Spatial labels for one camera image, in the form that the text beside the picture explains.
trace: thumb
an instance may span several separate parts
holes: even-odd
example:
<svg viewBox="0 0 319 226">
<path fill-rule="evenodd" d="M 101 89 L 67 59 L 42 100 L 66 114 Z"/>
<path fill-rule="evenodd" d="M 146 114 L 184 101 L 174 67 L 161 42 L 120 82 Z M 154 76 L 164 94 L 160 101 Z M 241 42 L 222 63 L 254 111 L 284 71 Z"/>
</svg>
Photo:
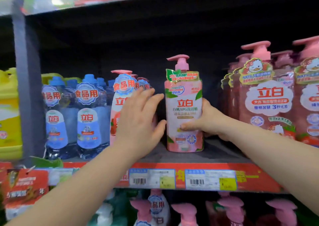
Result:
<svg viewBox="0 0 319 226">
<path fill-rule="evenodd" d="M 183 123 L 181 125 L 182 130 L 201 130 L 201 118 L 196 119 L 195 121 L 190 121 Z"/>
<path fill-rule="evenodd" d="M 154 129 L 152 140 L 156 142 L 156 144 L 158 144 L 159 140 L 164 135 L 165 126 L 166 126 L 166 120 L 163 119 L 157 124 L 156 128 Z"/>
</svg>

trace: gray metal post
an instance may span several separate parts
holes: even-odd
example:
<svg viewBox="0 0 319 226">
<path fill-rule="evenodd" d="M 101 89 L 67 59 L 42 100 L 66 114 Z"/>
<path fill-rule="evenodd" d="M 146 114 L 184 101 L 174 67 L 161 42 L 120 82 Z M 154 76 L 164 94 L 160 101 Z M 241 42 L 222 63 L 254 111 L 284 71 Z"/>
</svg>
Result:
<svg viewBox="0 0 319 226">
<path fill-rule="evenodd" d="M 43 156 L 45 135 L 42 80 L 37 35 L 30 26 L 31 17 L 21 11 L 23 0 L 13 0 L 12 22 L 18 76 L 23 158 L 31 166 L 30 156 Z"/>
</svg>

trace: person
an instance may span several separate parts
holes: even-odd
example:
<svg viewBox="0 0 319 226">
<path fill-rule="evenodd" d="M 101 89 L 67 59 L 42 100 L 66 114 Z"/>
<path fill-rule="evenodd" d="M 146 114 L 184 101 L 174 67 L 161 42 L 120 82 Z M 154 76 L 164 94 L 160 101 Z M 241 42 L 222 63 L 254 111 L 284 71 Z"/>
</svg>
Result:
<svg viewBox="0 0 319 226">
<path fill-rule="evenodd" d="M 151 123 L 163 94 L 136 90 L 123 105 L 116 141 L 7 226 L 85 226 L 109 192 L 164 134 Z M 203 99 L 203 114 L 183 130 L 203 130 L 237 145 L 251 160 L 319 215 L 319 149 L 227 117 Z"/>
</svg>

